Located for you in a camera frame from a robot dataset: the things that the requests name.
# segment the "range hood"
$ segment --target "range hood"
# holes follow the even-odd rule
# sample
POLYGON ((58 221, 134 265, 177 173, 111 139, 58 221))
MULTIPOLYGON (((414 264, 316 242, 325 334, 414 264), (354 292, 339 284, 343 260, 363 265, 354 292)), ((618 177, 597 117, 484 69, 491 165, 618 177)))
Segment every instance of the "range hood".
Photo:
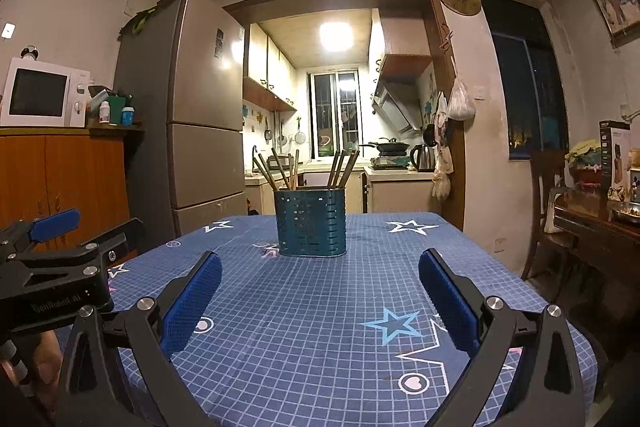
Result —
POLYGON ((374 110, 380 111, 401 135, 420 133, 422 117, 418 91, 414 84, 399 84, 380 79, 373 95, 374 110))

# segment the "human hand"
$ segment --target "human hand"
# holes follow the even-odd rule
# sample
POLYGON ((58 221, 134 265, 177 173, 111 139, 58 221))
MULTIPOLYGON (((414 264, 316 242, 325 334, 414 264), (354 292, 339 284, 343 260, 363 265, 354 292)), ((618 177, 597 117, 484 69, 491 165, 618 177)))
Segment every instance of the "human hand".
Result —
MULTIPOLYGON (((9 380, 18 386, 11 363, 0 359, 0 365, 7 373, 9 380)), ((56 412, 56 397, 58 395, 58 380, 62 367, 62 353, 58 338, 53 331, 45 331, 40 334, 40 344, 33 351, 33 367, 36 375, 32 375, 33 392, 50 416, 56 412)))

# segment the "gas stove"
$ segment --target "gas stove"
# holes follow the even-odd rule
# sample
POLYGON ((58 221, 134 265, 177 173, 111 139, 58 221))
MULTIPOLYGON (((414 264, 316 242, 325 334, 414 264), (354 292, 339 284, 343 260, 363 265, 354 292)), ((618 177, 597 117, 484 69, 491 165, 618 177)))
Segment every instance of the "gas stove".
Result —
POLYGON ((406 169, 409 165, 409 156, 377 156, 371 159, 371 168, 374 170, 383 169, 406 169))

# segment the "blue perforated container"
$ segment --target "blue perforated container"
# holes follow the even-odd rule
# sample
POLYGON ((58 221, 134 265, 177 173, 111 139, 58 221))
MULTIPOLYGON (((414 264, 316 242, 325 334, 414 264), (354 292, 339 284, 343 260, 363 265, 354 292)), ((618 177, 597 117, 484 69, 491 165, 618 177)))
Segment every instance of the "blue perforated container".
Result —
POLYGON ((285 189, 274 196, 282 255, 336 257, 347 251, 343 188, 285 189))

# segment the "ceiling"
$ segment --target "ceiling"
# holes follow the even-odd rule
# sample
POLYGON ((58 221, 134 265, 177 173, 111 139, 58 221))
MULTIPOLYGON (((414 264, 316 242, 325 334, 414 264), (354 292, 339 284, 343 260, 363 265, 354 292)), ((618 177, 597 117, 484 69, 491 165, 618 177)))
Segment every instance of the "ceiling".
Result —
POLYGON ((308 13, 261 22, 294 68, 363 64, 369 60, 371 10, 336 10, 308 13), (320 25, 346 22, 353 31, 353 46, 344 52, 328 52, 320 43, 320 25))

